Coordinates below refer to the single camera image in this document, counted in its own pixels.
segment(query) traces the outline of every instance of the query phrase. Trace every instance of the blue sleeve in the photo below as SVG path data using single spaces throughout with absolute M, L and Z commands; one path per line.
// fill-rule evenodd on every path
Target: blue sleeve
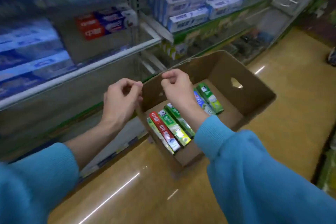
M 10 165 L 0 163 L 0 222 L 47 223 L 78 177 L 76 160 L 61 143 Z
M 194 140 L 229 223 L 335 223 L 336 201 L 274 160 L 253 132 L 235 133 L 213 115 Z

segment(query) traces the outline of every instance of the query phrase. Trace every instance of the yellow tile floor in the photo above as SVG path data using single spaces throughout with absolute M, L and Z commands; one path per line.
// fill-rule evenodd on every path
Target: yellow tile floor
M 336 120 L 336 68 L 325 63 L 329 52 L 293 29 L 248 66 L 278 97 L 244 128 L 306 179 Z M 48 223 L 227 223 L 208 181 L 208 163 L 203 158 L 174 177 L 155 145 L 145 141 L 59 205 Z

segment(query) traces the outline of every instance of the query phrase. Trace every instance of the cardboard box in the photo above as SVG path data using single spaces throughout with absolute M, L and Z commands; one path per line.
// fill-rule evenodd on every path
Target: cardboard box
M 256 115 L 263 112 L 272 103 L 276 95 L 258 77 L 226 51 L 218 51 L 199 58 L 193 58 L 177 68 L 186 72 L 191 82 L 197 86 L 205 82 L 224 108 L 219 119 L 233 131 L 248 124 Z M 242 87 L 233 85 L 236 79 Z M 142 88 L 142 106 L 137 114 L 156 142 L 174 172 L 180 172 L 203 155 L 192 140 L 185 148 L 171 155 L 161 140 L 150 129 L 146 118 L 153 111 L 160 111 L 169 103 L 162 86 L 161 74 L 144 83 Z

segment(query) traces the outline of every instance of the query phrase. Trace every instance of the red toothpaste box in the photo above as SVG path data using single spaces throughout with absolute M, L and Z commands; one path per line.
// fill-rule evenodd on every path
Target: red toothpaste box
M 173 134 L 170 132 L 170 130 L 167 128 L 167 126 L 164 124 L 164 122 L 159 118 L 158 114 L 156 112 L 152 112 L 149 114 L 149 117 L 154 122 L 155 126 L 158 128 L 164 139 L 167 141 L 169 146 L 172 148 L 174 152 L 179 150 L 181 146 L 176 141 Z
M 128 5 L 112 6 L 75 18 L 86 40 L 92 40 L 132 26 L 137 26 L 137 13 Z

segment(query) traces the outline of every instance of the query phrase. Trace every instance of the sweater cuff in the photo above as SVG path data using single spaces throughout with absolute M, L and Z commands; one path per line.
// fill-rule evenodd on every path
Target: sweater cuff
M 225 126 L 217 116 L 211 115 L 199 127 L 194 141 L 211 161 L 216 157 L 223 143 L 233 135 L 234 132 Z

